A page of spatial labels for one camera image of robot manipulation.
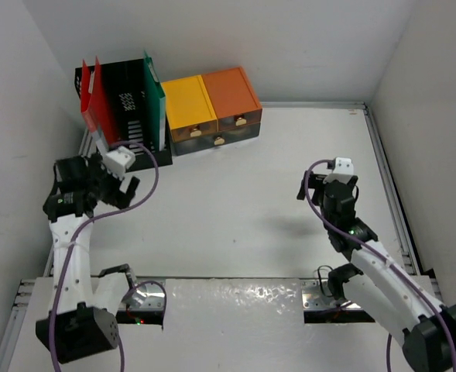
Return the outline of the orange yellow drawer cabinet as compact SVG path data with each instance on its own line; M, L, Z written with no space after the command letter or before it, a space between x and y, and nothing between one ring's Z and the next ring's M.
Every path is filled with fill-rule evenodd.
M166 81L162 88L176 156L260 134L262 105L243 67Z

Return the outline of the black mesh file organizer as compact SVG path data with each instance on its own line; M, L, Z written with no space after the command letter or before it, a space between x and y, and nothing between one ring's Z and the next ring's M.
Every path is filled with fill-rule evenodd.
M157 151L151 141L146 117L143 59L101 64L101 67L105 91L111 103L120 140L131 140L145 145L160 167L171 165L173 158L167 135L166 146L162 151ZM82 66L74 71L74 86L79 98L81 70Z

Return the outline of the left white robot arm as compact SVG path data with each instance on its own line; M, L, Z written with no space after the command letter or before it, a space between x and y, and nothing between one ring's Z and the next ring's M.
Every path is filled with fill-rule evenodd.
M56 367L118 347L115 316L135 277L127 264L110 267L94 288L89 251L97 204L123 210L135 197L138 178L120 189L134 163L135 155L120 146L53 165L53 187L43 204L53 237L53 294L48 316L36 322L36 336Z

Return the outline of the red folder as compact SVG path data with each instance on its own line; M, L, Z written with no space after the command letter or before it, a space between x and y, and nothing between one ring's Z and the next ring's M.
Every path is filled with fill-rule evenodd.
M98 152L105 155L121 137L105 91L99 59L95 57L92 71L83 60L81 72L81 115Z

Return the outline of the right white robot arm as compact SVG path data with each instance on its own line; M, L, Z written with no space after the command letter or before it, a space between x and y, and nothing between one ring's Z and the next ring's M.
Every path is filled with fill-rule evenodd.
M336 300L360 305L400 345L414 371L456 371L456 305L431 295L388 254L355 211L358 178L331 180L304 173L298 199L307 200L347 263L329 273Z

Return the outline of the green folder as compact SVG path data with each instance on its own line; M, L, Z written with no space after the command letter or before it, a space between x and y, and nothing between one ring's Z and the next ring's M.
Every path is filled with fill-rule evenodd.
M153 59L145 50L143 66L147 125L154 148L162 151L166 146L166 96Z

